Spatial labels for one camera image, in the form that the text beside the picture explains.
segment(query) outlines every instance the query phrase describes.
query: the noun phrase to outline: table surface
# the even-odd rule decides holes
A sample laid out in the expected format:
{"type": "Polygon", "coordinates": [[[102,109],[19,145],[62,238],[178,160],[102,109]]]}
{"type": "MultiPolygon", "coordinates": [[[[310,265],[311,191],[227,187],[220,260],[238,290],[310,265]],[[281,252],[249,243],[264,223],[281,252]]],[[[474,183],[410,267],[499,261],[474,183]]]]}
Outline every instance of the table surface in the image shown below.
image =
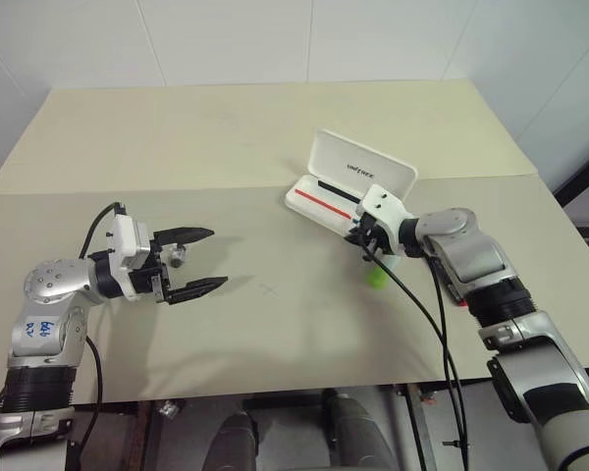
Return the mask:
{"type": "MultiPolygon", "coordinates": [[[[0,387],[26,273],[75,257],[118,199],[151,231],[216,231],[173,281],[230,280],[175,306],[92,309],[105,400],[442,379],[420,312],[394,286],[369,288],[357,247],[283,204],[318,128],[415,165],[414,214],[473,209],[589,366],[589,249],[469,81],[59,90],[0,172],[0,387]]],[[[435,309],[422,261],[397,272],[435,309]]],[[[477,324],[448,309],[460,375],[487,376],[477,324]]],[[[76,402],[93,400],[93,380],[86,352],[76,402]]]]}

